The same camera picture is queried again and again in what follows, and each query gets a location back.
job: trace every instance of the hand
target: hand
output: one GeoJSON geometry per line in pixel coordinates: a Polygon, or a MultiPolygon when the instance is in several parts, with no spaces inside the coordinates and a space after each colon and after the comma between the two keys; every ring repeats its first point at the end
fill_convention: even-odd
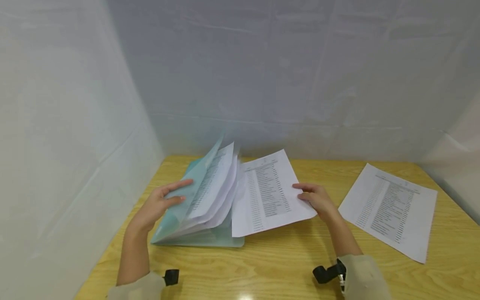
{"type": "Polygon", "coordinates": [[[309,202],[323,221],[332,216],[340,215],[323,186],[313,183],[295,183],[292,186],[303,190],[298,198],[309,202]]]}
{"type": "Polygon", "coordinates": [[[128,227],[146,232],[151,231],[155,222],[163,216],[169,207],[180,204],[185,200],[184,196],[175,196],[167,199],[164,199],[164,197],[169,192],[192,183],[192,179],[185,179],[155,188],[142,207],[140,207],[138,212],[133,216],[128,227]]]}

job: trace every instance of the person's left hand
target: person's left hand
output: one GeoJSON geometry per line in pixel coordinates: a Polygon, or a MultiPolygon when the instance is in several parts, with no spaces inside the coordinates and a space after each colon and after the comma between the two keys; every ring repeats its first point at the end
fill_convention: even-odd
{"type": "Polygon", "coordinates": [[[137,230],[151,231],[155,226],[155,222],[163,216],[169,207],[180,204],[185,200],[184,196],[175,196],[167,199],[164,197],[169,192],[192,183],[192,179],[185,179],[155,188],[148,196],[144,205],[133,216],[128,226],[137,230]]]}

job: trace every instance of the forearm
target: forearm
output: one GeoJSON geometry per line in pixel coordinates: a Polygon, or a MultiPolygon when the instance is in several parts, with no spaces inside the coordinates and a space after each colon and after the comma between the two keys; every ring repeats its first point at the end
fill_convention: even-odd
{"type": "Polygon", "coordinates": [[[128,226],[123,237],[117,286],[137,281],[150,272],[148,231],[128,226]]]}
{"type": "Polygon", "coordinates": [[[352,232],[348,228],[347,223],[338,211],[325,217],[324,222],[326,223],[328,231],[330,232],[330,237],[332,239],[333,247],[337,257],[347,254],[363,254],[360,246],[353,237],[352,232]]]}

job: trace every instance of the table surface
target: table surface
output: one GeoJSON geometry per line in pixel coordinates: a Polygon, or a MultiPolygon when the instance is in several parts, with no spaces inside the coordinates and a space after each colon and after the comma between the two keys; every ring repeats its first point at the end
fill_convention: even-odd
{"type": "MultiPolygon", "coordinates": [[[[193,156],[169,156],[152,178],[76,299],[104,300],[115,285],[125,228],[156,186],[179,180],[193,156]]],[[[438,191],[427,263],[417,263],[348,224],[365,254],[378,263],[394,299],[479,299],[480,228],[417,165],[369,162],[386,172],[438,191]]],[[[291,160],[300,182],[324,185],[340,205],[366,162],[291,160]]],[[[257,233],[242,248],[149,245],[151,269],[180,269],[179,284],[163,299],[342,299],[338,280],[318,285],[312,270],[335,259],[318,217],[257,233]]]]}

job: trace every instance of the document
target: document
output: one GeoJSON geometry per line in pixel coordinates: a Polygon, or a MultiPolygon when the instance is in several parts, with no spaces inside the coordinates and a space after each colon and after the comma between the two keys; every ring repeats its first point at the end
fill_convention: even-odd
{"type": "Polygon", "coordinates": [[[314,217],[292,188],[297,176],[284,150],[241,165],[238,193],[232,207],[232,236],[244,237],[314,217]]]}
{"type": "Polygon", "coordinates": [[[185,195],[169,208],[151,243],[159,245],[241,247],[244,236],[305,220],[315,210],[297,198],[297,177],[284,150],[240,163],[234,143],[190,163],[184,179],[193,184],[166,197],[185,195]]]}
{"type": "Polygon", "coordinates": [[[367,164],[339,207],[345,220],[424,264],[437,191],[367,164]]]}

